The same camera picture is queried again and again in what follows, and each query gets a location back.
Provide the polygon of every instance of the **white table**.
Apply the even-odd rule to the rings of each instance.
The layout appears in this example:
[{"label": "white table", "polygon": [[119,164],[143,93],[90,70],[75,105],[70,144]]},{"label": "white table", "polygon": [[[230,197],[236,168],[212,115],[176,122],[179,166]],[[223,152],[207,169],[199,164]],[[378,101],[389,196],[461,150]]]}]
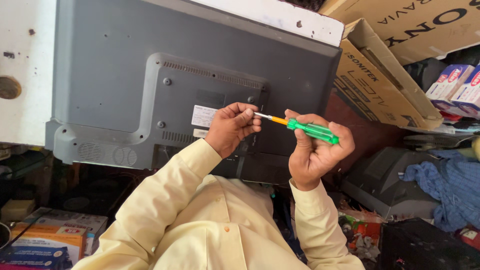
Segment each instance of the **white table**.
[{"label": "white table", "polygon": [[[339,46],[344,30],[337,20],[278,0],[194,1],[333,46]],[[52,115],[56,6],[56,0],[1,0],[0,76],[15,78],[22,93],[0,98],[0,142],[45,145],[45,122]]]}]

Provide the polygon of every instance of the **cream shirt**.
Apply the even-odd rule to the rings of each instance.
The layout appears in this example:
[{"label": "cream shirt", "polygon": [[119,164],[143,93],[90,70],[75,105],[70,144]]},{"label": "cream shirt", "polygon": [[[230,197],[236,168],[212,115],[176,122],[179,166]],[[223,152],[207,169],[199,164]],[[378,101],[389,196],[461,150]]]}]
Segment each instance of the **cream shirt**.
[{"label": "cream shirt", "polygon": [[345,247],[322,184],[303,192],[290,180],[306,266],[280,234],[268,195],[208,175],[220,161],[203,139],[175,155],[135,189],[95,254],[73,269],[364,269]]}]

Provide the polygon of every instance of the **product label sticker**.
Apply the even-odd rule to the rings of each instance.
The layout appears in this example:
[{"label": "product label sticker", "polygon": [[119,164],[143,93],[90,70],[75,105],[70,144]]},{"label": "product label sticker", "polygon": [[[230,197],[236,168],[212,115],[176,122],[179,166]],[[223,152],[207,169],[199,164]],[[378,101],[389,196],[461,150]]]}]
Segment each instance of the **product label sticker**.
[{"label": "product label sticker", "polygon": [[475,236],[477,236],[478,232],[472,231],[469,229],[463,229],[462,232],[460,233],[461,236],[464,236],[466,238],[469,238],[471,240],[475,239]]},{"label": "product label sticker", "polygon": [[208,130],[197,129],[193,130],[193,136],[197,138],[204,138],[207,137]]},{"label": "product label sticker", "polygon": [[195,105],[193,107],[192,125],[210,127],[217,109]]}]

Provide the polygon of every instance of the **rust spot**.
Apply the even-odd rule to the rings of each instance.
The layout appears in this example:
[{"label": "rust spot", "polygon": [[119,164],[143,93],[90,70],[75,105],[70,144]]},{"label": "rust spot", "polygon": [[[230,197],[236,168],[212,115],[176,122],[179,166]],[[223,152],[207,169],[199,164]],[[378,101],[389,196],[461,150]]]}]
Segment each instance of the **rust spot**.
[{"label": "rust spot", "polygon": [[3,56],[5,56],[6,58],[15,59],[15,54],[13,52],[4,51]]},{"label": "rust spot", "polygon": [[22,87],[12,77],[0,77],[0,98],[14,99],[22,93]]}]

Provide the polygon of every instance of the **green screwdriver handle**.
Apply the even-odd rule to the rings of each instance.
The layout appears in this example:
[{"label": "green screwdriver handle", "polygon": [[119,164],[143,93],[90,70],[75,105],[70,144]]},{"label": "green screwdriver handle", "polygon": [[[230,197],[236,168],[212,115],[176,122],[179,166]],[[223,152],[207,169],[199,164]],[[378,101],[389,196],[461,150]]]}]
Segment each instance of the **green screwdriver handle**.
[{"label": "green screwdriver handle", "polygon": [[333,135],[333,133],[326,127],[315,125],[315,124],[302,124],[299,123],[296,119],[290,118],[287,123],[287,128],[291,130],[296,130],[297,128],[302,129],[306,135],[329,142],[331,144],[338,143],[338,137]]}]

